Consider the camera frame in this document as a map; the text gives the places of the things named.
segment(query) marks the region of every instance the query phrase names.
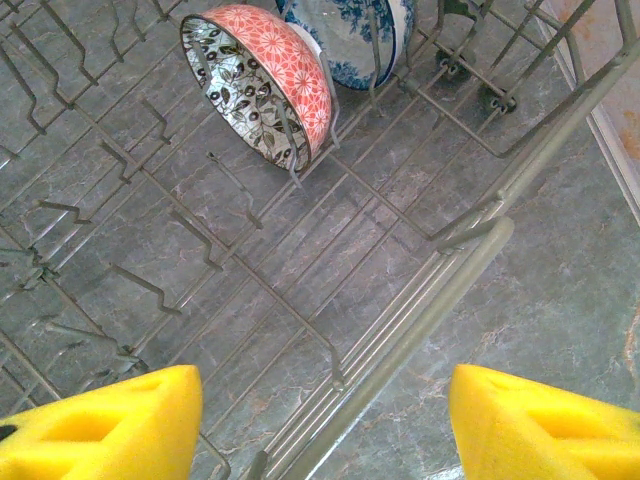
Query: bowl rim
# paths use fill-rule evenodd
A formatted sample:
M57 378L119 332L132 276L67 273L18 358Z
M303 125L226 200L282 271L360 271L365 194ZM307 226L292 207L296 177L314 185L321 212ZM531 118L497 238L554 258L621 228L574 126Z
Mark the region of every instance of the bowl rim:
M280 13L282 13L282 8L284 7L280 7L278 0L274 0L276 3L276 7L278 8L278 11ZM380 87L382 84L386 83L387 80L389 80L389 77L391 76L391 73L394 69L394 67L396 66L396 63L398 63L398 59L400 58L400 54L402 52L402 49L398 49L398 33L396 30L396 16L393 14L393 8L391 7L391 2L392 1L398 1L400 2L400 0L383 0L386 4L387 4L387 10L389 11L389 16L391 17L391 31L392 31L392 36L393 36L393 45L391 47L391 59L389 60L389 65L387 66L387 70L383 73L380 72L380 77L378 77L378 79L376 80L376 83L374 85L374 88L378 88ZM291 8L291 10L289 10L289 13L287 13L287 15L293 15L293 7ZM367 91L369 89L369 87L364 87L364 88L358 88L358 87L353 87L350 85L346 85L345 83L342 83L339 80L336 80L335 78L333 78L333 75L331 76L333 81L335 83L337 83L338 85L342 85L345 88L349 88L351 90L357 90L357 91Z
M217 10L218 8L221 7L214 7L210 10L207 10L204 13L208 13L211 12L213 10ZM183 19L182 22L180 22L180 46L182 47L182 53L184 54L185 58L187 59L187 63L189 63L189 67L191 67L191 62L189 62L189 57L187 56L187 49L185 48L185 42L184 42L184 37L182 34L182 30L184 28L184 24L191 19L198 19L198 20L202 20L204 22L209 23L210 25L215 25L216 28L219 28L220 30L222 30L223 32L225 32L227 35L229 35L230 37L232 37L236 42L238 42L240 45L242 45L242 47L245 49L245 51L250 52L251 53L251 58L253 58L256 63L260 66L260 68L267 74L267 76L269 77L269 79L273 82L274 85L276 85L278 87L278 90L280 91L280 93L282 94L282 97L289 103L289 105L291 105L291 110L293 111L294 115L296 116L296 120L298 121L298 124L302 127L302 134L304 135L304 140L307 143L307 161L306 163L297 168L295 170L296 173L303 173L307 168L309 168L311 166L311 163L313 161L313 156L311 153L311 142L309 140L309 134L307 133L307 129L305 128L304 124L302 123L302 119L300 118L300 115L298 115L298 111L296 110L296 107L293 105L293 102L291 102L291 100L289 99L289 97L286 95L286 93L284 92L284 89L282 88L282 86L278 83L278 81L274 78L274 76L271 74L271 72L269 72L269 70L262 64L262 62L256 58L255 55L253 55L253 52L250 48L248 48L244 42L240 41L240 39L238 37L236 37L232 32L230 32L228 29L224 28L223 26L219 25L216 22L213 22L212 20L206 18L204 16L203 13L192 13L189 15L186 15ZM200 82L198 82L198 77L196 76L195 72L193 71L193 68L189 68L189 70L191 70L191 74L193 75L193 77L196 79L196 83L199 85ZM289 170L290 167L280 167L279 165L276 165L275 162L270 161L268 158L266 158L264 156L264 154L257 149L257 147L253 146L251 143L247 142L244 137L242 137L242 135L240 135L235 128L233 128L233 125L231 125L231 122L229 120L227 120L227 118L222 115L222 113L220 112L220 110L218 110L218 107L216 107L213 102L211 101L210 98L207 97L207 99L209 100L209 102L211 103L211 106L213 106L213 108L215 108L216 112L218 112L218 114L222 117L222 119L227 122L227 125L229 125L229 127L231 127L231 130L233 130L236 135L238 135L238 137L240 137L242 139L242 141L244 143L246 143L247 145L249 145L249 147L251 147L252 150L254 150L255 152L257 152L262 158L264 158L267 162L271 163L272 165L279 167L279 168L283 168L285 170Z

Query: ceramic dish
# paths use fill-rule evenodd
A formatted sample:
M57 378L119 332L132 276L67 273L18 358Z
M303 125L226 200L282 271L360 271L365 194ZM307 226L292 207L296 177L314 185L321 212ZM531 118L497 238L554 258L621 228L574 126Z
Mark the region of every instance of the ceramic dish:
M369 0L294 0L286 21L300 25L326 51L333 79L357 90L369 88L375 72ZM409 43L413 28L413 0L371 0L380 46L380 75L384 83ZM287 0L276 0L282 13Z
M275 15L249 5L189 15L180 33L200 87L236 133L289 169L293 155L276 108L279 98L298 147L296 170L308 167L329 130L331 98L322 67L303 39ZM196 42L211 71L210 84Z

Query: bowl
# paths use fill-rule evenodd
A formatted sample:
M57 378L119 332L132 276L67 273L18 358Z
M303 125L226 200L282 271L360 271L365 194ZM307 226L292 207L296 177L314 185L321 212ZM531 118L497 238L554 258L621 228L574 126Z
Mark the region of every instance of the bowl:
M295 155L278 114L282 101L298 149L295 170L304 171L331 121L327 79L305 41L275 15L250 5L188 15L180 34L191 71L216 110L254 150L289 169Z
M287 0L276 0L282 13ZM285 20L300 25L326 52L333 79L345 87L366 90L375 73L369 0L294 0ZM413 0L375 0L382 85L409 44L414 21Z

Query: blue and white plate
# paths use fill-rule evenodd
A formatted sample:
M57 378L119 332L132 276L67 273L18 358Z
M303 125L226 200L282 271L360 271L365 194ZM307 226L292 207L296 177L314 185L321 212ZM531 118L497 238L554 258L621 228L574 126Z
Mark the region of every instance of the blue and white plate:
M280 12L287 0L276 0ZM371 0L380 46L376 87L391 75L413 28L413 0ZM375 72L368 0L294 0L286 21L303 27L327 53L337 83L356 90L369 88Z

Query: patterned bowl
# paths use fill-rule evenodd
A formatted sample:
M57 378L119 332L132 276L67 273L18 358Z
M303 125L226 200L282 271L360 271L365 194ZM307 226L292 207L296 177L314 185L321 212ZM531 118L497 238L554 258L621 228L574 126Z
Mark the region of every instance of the patterned bowl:
M280 12L287 0L275 0ZM370 0L294 0L285 20L300 25L327 53L331 76L345 87L366 90L375 73ZM409 44L414 22L414 0L374 0L382 85Z
M276 99L282 100L298 147L296 171L307 168L329 130L331 97L305 41L275 15L249 5L189 15L180 33L191 70L213 106L253 149L289 169L293 155L276 108Z

